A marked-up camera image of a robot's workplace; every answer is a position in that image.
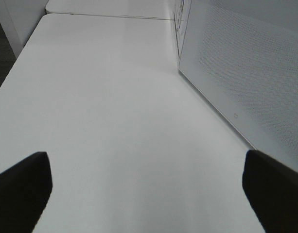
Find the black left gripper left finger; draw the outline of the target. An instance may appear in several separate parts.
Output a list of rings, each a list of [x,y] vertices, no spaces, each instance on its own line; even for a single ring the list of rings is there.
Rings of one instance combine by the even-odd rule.
[[[46,152],[36,152],[0,173],[0,233],[31,233],[52,189]]]

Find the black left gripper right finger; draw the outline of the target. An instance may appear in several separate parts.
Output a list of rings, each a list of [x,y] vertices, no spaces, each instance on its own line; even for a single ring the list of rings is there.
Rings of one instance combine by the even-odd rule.
[[[298,173],[259,150],[245,156],[242,187],[267,233],[298,233]]]

